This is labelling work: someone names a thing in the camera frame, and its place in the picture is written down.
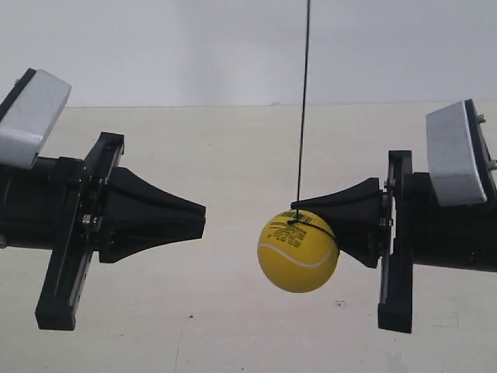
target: white wall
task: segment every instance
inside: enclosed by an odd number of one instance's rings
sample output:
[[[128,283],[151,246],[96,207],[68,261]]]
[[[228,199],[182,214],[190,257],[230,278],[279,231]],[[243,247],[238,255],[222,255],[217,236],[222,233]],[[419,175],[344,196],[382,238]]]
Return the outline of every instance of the white wall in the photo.
[[[477,104],[495,154],[497,102]],[[440,107],[311,108],[302,196],[383,179],[389,149],[413,150],[426,170],[424,118]],[[286,106],[65,111],[44,155],[83,157],[100,131],[125,134],[122,166],[205,204],[205,235],[111,265],[95,257],[72,333],[36,327],[50,253],[2,250],[0,371],[494,373],[497,274],[415,267],[412,335],[377,328],[380,271],[347,255],[309,294],[264,277],[257,239],[295,198],[298,124]]]
[[[497,99],[494,0],[314,0],[309,103]],[[0,95],[26,68],[69,106],[301,101],[304,0],[3,0]]]

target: tennis ball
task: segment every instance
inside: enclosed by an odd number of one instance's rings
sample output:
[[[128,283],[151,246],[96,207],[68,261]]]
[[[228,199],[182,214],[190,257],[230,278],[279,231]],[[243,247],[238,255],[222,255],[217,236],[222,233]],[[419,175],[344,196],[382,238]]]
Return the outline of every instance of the tennis ball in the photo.
[[[329,225],[309,211],[299,210],[298,214],[297,219],[297,212],[290,210],[269,221],[257,247],[262,272],[278,288],[291,293],[320,288],[335,272],[339,258]]]

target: hanging string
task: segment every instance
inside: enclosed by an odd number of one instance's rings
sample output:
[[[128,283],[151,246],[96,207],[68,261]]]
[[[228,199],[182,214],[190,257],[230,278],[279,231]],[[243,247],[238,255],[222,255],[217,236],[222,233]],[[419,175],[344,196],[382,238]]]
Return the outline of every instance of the hanging string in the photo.
[[[305,125],[305,108],[308,92],[308,61],[309,61],[309,40],[311,34],[311,0],[307,1],[307,21],[305,31],[305,59],[304,59],[304,91],[302,93],[302,113],[301,113],[301,141],[298,152],[298,177],[297,177],[297,202],[301,200],[301,181],[302,181],[302,158],[304,152],[304,125]],[[295,221],[299,220],[299,209],[297,207]]]

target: yellow ball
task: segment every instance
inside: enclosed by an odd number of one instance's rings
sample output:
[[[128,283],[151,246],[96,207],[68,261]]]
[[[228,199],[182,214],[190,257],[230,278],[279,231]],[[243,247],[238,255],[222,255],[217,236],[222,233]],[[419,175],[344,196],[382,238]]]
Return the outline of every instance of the yellow ball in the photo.
[[[339,249],[334,233],[316,214],[286,211],[262,230],[257,247],[259,265],[278,288],[305,293],[324,285],[335,272]]]

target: white floor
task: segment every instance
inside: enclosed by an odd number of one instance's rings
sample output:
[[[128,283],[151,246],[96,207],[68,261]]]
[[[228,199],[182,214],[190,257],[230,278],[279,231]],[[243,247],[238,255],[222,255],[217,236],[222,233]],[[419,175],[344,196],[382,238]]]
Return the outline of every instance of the white floor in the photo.
[[[477,103],[497,153],[497,103]],[[425,115],[443,103],[309,109],[303,196],[384,178],[389,149],[426,170]],[[494,372],[497,275],[415,268],[414,333],[377,328],[379,270],[347,255],[310,294],[272,286],[260,229],[294,200],[299,109],[67,109],[44,155],[82,158],[100,131],[126,135],[121,165],[207,206],[202,240],[113,265],[96,256],[72,333],[36,327],[49,252],[0,259],[0,371]]]

